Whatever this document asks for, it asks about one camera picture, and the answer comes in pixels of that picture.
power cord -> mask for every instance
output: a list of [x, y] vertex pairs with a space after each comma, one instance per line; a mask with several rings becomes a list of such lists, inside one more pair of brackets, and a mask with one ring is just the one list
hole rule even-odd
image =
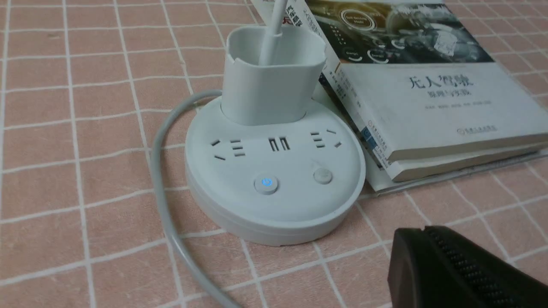
[[179, 118], [179, 116], [185, 112], [194, 103], [201, 99], [211, 96], [221, 96], [221, 90], [208, 90], [201, 93], [194, 94], [184, 100], [179, 106], [171, 111], [167, 119], [162, 123], [162, 126], [156, 133], [154, 143], [152, 145], [152, 159], [151, 159], [151, 176], [152, 183], [154, 185], [154, 193], [156, 195], [156, 204], [158, 206], [158, 212], [162, 219], [162, 225], [164, 227], [164, 233], [169, 242], [175, 248], [177, 253], [181, 256], [186, 267], [190, 270], [190, 273], [198, 284], [211, 295], [219, 304], [225, 308], [240, 308], [240, 305], [225, 294], [219, 287], [217, 287], [199, 268], [196, 262], [192, 259], [189, 250], [183, 244], [175, 226], [173, 225], [172, 217], [169, 212], [168, 202], [165, 197], [164, 183], [162, 180], [162, 144], [164, 142], [165, 135], [171, 125]]

stack of books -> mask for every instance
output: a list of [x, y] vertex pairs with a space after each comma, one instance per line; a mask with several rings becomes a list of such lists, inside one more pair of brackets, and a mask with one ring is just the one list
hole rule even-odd
[[548, 154], [548, 112], [442, 2], [289, 0], [286, 18], [327, 43], [323, 100], [362, 139], [375, 191]]

black object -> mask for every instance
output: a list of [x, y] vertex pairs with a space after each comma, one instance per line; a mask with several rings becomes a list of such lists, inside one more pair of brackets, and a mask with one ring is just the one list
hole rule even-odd
[[444, 226], [394, 232], [393, 308], [545, 308], [548, 286]]

charger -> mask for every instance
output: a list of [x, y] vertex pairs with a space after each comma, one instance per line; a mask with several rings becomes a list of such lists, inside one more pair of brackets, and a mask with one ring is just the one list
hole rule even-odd
[[172, 123], [196, 101], [207, 103], [189, 126], [189, 190], [216, 224], [269, 246], [305, 243], [333, 231], [366, 177], [352, 130], [311, 99], [326, 61], [313, 32], [282, 27], [277, 0], [270, 27], [249, 26], [227, 38], [222, 92], [191, 96], [156, 134], [151, 175], [164, 232], [201, 287], [224, 307], [239, 307], [192, 260], [173, 225], [161, 174], [161, 146]]

power button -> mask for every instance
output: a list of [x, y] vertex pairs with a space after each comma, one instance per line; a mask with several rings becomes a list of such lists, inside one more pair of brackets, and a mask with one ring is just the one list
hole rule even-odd
[[263, 195], [271, 195], [278, 189], [278, 179], [271, 174], [261, 174], [255, 178], [255, 190]]
[[318, 168], [314, 171], [314, 180], [320, 184], [329, 184], [333, 179], [333, 173], [325, 168]]

